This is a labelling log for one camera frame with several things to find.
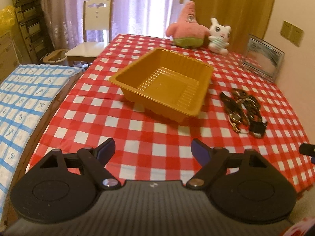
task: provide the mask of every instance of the tablecloth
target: tablecloth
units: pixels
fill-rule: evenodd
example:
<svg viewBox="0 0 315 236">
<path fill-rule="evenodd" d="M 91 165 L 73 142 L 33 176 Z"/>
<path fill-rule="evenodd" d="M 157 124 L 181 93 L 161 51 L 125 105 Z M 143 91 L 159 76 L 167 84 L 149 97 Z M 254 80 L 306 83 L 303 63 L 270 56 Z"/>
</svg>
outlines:
<svg viewBox="0 0 315 236">
<path fill-rule="evenodd" d="M 0 84 L 0 218 L 21 154 L 50 103 L 81 68 L 19 65 Z"/>
<path fill-rule="evenodd" d="M 109 78 L 141 55 L 163 47 L 201 60 L 214 67 L 212 84 L 196 118 L 176 123 L 127 101 Z M 52 148 L 73 153 L 96 147 L 112 137 L 116 153 L 106 168 L 120 180 L 176 180 L 184 183 L 200 169 L 190 144 L 198 138 L 210 147 L 226 147 L 231 153 L 246 148 L 259 151 L 301 191 L 314 182 L 315 166 L 298 152 L 307 136 L 292 107 L 275 84 L 239 67 L 240 55 L 221 56 L 206 49 L 190 50 L 171 40 L 120 34 L 83 74 L 51 120 L 29 167 Z M 224 113 L 219 94 L 243 88 L 261 103 L 269 122 L 263 139 L 237 134 Z"/>
</svg>

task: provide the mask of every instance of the framed picture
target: framed picture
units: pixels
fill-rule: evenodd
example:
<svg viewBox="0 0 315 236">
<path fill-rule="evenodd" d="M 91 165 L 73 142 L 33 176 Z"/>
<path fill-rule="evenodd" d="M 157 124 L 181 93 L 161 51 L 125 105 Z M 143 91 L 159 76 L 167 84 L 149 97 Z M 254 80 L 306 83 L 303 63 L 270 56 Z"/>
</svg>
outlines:
<svg viewBox="0 0 315 236">
<path fill-rule="evenodd" d="M 270 82 L 275 82 L 283 57 L 283 51 L 256 36 L 250 35 L 242 66 Z"/>
</svg>

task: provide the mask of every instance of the curtain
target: curtain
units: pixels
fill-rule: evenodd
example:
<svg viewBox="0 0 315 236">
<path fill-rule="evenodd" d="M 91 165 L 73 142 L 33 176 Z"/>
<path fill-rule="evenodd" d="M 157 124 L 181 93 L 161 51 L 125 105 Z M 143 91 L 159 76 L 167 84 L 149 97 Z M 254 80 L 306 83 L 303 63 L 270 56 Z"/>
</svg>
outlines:
<svg viewBox="0 0 315 236">
<path fill-rule="evenodd" d="M 228 49 L 243 54 L 248 35 L 263 39 L 274 0 L 193 0 L 199 24 L 211 26 L 210 18 L 232 28 Z"/>
<path fill-rule="evenodd" d="M 179 0 L 114 0 L 112 37 L 126 33 L 165 37 L 182 6 Z"/>
<path fill-rule="evenodd" d="M 83 42 L 83 2 L 41 0 L 46 24 L 55 49 L 72 49 Z M 88 41 L 103 41 L 103 31 L 88 31 Z"/>
</svg>

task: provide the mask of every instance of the white chair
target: white chair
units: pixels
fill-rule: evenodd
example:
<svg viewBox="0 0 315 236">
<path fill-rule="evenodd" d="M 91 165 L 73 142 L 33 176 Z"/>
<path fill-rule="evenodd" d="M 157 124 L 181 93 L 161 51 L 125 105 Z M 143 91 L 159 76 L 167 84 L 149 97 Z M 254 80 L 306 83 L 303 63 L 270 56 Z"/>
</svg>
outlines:
<svg viewBox="0 0 315 236">
<path fill-rule="evenodd" d="M 111 41 L 111 20 L 113 0 L 89 0 L 83 3 L 83 43 L 74 47 L 65 55 L 69 64 L 72 61 L 93 62 Z M 106 30 L 106 42 L 87 42 L 87 30 Z"/>
</svg>

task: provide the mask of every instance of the red and white checkered tablecloth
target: red and white checkered tablecloth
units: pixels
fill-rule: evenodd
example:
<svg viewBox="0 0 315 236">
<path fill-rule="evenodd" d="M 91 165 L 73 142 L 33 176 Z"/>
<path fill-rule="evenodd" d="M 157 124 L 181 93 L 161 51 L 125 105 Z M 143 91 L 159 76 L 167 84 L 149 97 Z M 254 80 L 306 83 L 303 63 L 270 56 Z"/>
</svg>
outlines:
<svg viewBox="0 0 315 236">
<path fill-rule="evenodd" d="M 197 118 L 178 124 L 127 101 L 122 91 L 109 82 L 120 68 L 160 46 L 189 55 L 214 66 L 212 84 Z M 116 142 L 116 153 L 106 168 L 117 178 L 176 180 L 184 183 L 200 166 L 190 144 L 198 138 L 210 147 L 226 147 L 231 153 L 254 148 L 268 159 L 301 191 L 314 182 L 315 166 L 300 155 L 299 145 L 308 142 L 305 132 L 276 85 L 243 71 L 237 54 L 226 57 L 205 49 L 190 50 L 170 40 L 121 34 L 94 61 L 71 90 L 43 134 L 29 167 L 52 148 L 73 153 L 96 147 L 107 138 Z M 243 88 L 261 103 L 262 116 L 269 122 L 263 139 L 237 134 L 224 114 L 219 94 Z"/>
</svg>

